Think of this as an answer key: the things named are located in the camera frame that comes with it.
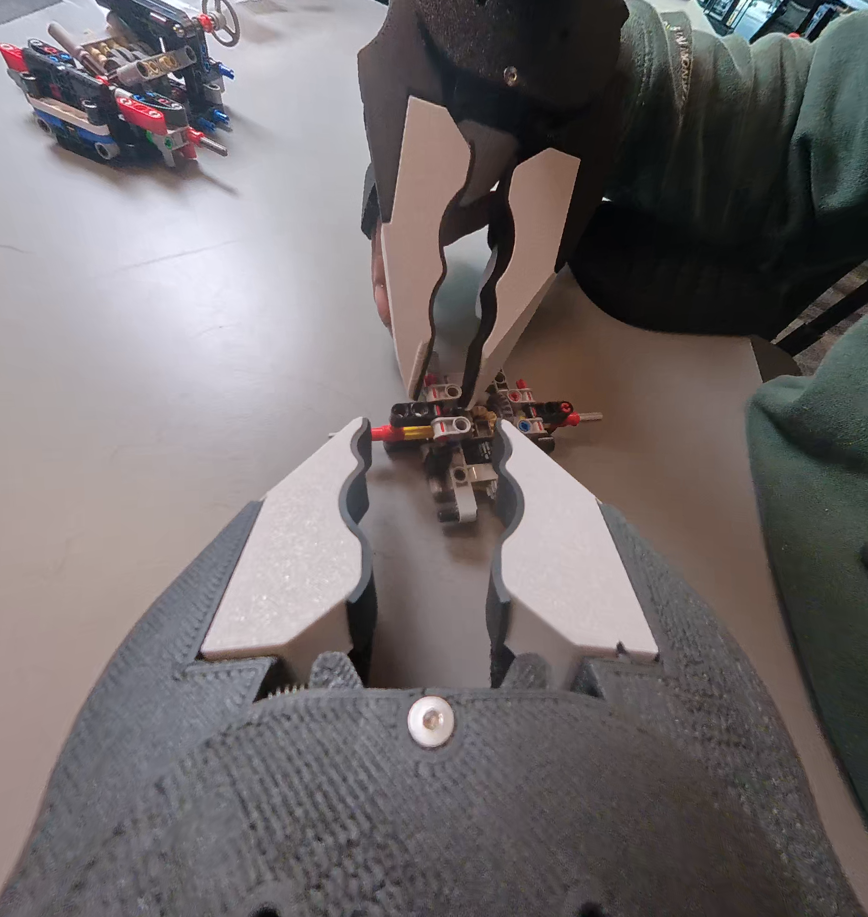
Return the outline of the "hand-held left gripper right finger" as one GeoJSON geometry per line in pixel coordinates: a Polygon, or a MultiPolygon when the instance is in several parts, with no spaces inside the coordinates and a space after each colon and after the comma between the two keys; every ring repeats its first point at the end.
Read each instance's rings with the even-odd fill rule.
{"type": "Polygon", "coordinates": [[[486,625],[493,659],[657,659],[657,642],[600,502],[509,421],[497,425],[496,511],[486,625]]]}

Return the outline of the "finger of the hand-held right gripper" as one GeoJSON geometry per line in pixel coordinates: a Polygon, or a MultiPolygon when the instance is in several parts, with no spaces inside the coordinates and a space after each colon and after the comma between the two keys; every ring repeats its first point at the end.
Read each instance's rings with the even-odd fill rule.
{"type": "Polygon", "coordinates": [[[432,308],[446,276],[440,239],[446,213],[466,187],[471,146],[445,107],[411,96],[382,258],[394,351],[408,400],[416,400],[432,350],[432,308]]]}
{"type": "Polygon", "coordinates": [[[464,370],[466,404],[485,397],[555,280],[579,166],[577,157],[544,149],[499,183],[499,228],[478,292],[481,321],[464,370]]]}

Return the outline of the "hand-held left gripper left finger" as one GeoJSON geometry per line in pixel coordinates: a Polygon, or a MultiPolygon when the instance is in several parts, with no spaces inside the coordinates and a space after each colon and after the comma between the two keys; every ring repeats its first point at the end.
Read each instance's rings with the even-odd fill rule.
{"type": "Polygon", "coordinates": [[[268,490],[211,627],[205,659],[366,654],[372,553],[360,529],[371,427],[358,417],[268,490]]]}

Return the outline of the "grey lego gearbox assembly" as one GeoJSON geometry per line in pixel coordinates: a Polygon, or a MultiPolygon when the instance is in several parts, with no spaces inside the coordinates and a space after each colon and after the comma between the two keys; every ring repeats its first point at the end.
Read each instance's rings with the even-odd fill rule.
{"type": "MultiPolygon", "coordinates": [[[[436,368],[424,376],[416,400],[425,402],[423,391],[434,383],[461,387],[458,373],[443,373],[436,368]]],[[[498,476],[494,467],[493,446],[500,421],[507,421],[542,451],[555,449],[555,433],[603,419],[601,412],[579,411],[566,399],[544,400],[534,395],[524,380],[510,380],[497,372],[486,388],[485,397],[467,407],[456,402],[440,402],[442,416],[466,416],[474,424],[467,437],[435,440],[431,425],[392,427],[389,421],[371,430],[371,440],[382,444],[390,457],[414,455],[437,505],[444,525],[475,522],[480,499],[497,499],[498,476]]]]}

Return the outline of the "person's right forearm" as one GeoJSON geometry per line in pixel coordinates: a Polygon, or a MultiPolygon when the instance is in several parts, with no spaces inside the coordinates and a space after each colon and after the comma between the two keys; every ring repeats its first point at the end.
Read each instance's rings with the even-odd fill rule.
{"type": "Polygon", "coordinates": [[[628,7],[604,197],[769,267],[867,258],[868,10],[749,44],[628,7]]]}

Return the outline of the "lego car chassis assembly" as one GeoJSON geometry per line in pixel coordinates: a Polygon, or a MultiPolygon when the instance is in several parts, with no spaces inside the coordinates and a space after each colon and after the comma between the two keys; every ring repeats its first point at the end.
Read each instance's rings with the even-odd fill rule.
{"type": "Polygon", "coordinates": [[[173,168],[200,150],[228,156],[214,139],[230,130],[225,83],[234,72],[209,39],[235,47],[242,36],[230,1],[106,1],[107,31],[76,38],[48,25],[51,41],[0,42],[9,77],[33,120],[63,148],[95,160],[151,161],[173,168]]]}

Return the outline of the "person's green hoodie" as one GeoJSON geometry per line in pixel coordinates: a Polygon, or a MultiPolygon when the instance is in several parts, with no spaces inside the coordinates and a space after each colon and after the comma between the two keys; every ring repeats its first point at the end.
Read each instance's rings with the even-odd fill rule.
{"type": "Polygon", "coordinates": [[[868,314],[814,375],[755,392],[747,438],[784,617],[868,827],[868,314]]]}

